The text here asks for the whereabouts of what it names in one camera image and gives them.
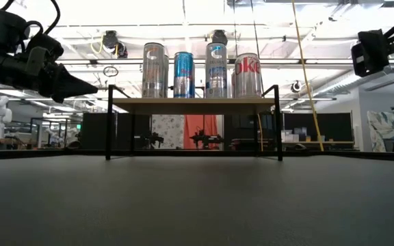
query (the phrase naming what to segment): logo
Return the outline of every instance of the logo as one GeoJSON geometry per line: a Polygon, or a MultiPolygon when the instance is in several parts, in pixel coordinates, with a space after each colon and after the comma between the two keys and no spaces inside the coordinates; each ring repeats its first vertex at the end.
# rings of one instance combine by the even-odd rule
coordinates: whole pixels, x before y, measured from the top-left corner
{"type": "Polygon", "coordinates": [[[243,62],[235,65],[235,74],[238,75],[242,72],[255,72],[261,73],[259,61],[254,57],[245,57],[243,62]]]}
{"type": "Polygon", "coordinates": [[[151,60],[157,59],[157,56],[151,55],[152,52],[157,51],[157,48],[149,48],[147,50],[148,50],[147,55],[146,55],[147,59],[151,59],[151,60]]]}
{"type": "Polygon", "coordinates": [[[221,50],[222,50],[222,47],[221,47],[221,46],[215,46],[215,47],[213,48],[213,50],[211,51],[212,57],[214,57],[214,58],[216,58],[216,59],[221,59],[221,58],[222,58],[222,55],[217,54],[217,51],[221,51],[221,50]]]}

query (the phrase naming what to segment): blue can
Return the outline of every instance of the blue can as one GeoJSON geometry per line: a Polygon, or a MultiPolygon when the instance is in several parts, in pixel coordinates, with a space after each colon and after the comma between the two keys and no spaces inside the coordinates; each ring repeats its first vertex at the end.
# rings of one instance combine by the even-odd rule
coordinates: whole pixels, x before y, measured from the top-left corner
{"type": "Polygon", "coordinates": [[[194,58],[191,53],[178,52],[174,55],[174,97],[194,98],[194,58]]]}

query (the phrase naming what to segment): orange curtain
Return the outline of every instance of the orange curtain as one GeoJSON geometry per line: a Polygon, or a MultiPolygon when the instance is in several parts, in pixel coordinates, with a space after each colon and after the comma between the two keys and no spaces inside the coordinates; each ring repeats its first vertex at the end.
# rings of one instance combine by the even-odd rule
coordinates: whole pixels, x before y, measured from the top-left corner
{"type": "MultiPolygon", "coordinates": [[[[194,140],[190,137],[203,130],[203,118],[205,119],[205,134],[217,135],[217,117],[216,115],[185,115],[185,124],[183,129],[183,148],[196,149],[194,140]]],[[[209,147],[213,148],[217,144],[210,144],[209,147]]],[[[198,142],[198,148],[202,149],[202,142],[198,142]]]]}

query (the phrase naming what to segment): dark gray tabletop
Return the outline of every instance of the dark gray tabletop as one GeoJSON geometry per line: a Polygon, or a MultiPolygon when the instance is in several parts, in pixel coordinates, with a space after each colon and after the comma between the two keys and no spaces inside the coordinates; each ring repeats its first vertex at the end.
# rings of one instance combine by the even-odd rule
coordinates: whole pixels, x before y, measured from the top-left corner
{"type": "Polygon", "coordinates": [[[394,162],[0,160],[0,245],[394,245],[394,162]]]}

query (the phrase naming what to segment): yellow cable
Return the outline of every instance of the yellow cable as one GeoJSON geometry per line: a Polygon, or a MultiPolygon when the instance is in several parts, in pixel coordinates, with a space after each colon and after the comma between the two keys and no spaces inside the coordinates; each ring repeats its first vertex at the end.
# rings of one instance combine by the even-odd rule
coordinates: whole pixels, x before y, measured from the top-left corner
{"type": "Polygon", "coordinates": [[[263,143],[263,127],[261,126],[261,117],[259,116],[258,113],[258,121],[259,121],[259,130],[261,131],[261,152],[264,151],[264,143],[263,143]]]}
{"type": "Polygon", "coordinates": [[[96,51],[96,50],[94,49],[93,43],[90,43],[90,49],[92,49],[92,51],[93,51],[94,53],[99,54],[99,53],[101,53],[101,51],[103,50],[103,38],[104,38],[104,35],[101,36],[100,50],[99,50],[99,51],[96,51]]]}
{"type": "Polygon", "coordinates": [[[323,152],[323,142],[321,140],[321,134],[320,134],[320,129],[319,129],[319,123],[317,122],[317,114],[315,112],[315,107],[314,107],[314,102],[313,102],[313,97],[311,96],[311,90],[309,88],[308,84],[308,79],[306,78],[306,68],[305,68],[305,61],[304,61],[304,52],[302,50],[302,43],[300,41],[300,34],[299,34],[299,26],[298,26],[298,17],[296,16],[296,7],[294,5],[294,0],[291,0],[291,5],[293,6],[293,13],[294,13],[294,23],[295,23],[295,30],[298,34],[298,42],[299,42],[299,51],[300,51],[300,60],[302,61],[302,68],[304,71],[304,79],[305,79],[305,85],[306,85],[306,90],[308,92],[308,97],[309,97],[309,102],[311,104],[311,108],[313,109],[313,117],[314,117],[314,124],[315,124],[315,129],[317,131],[317,140],[319,140],[320,143],[320,150],[323,152]]]}

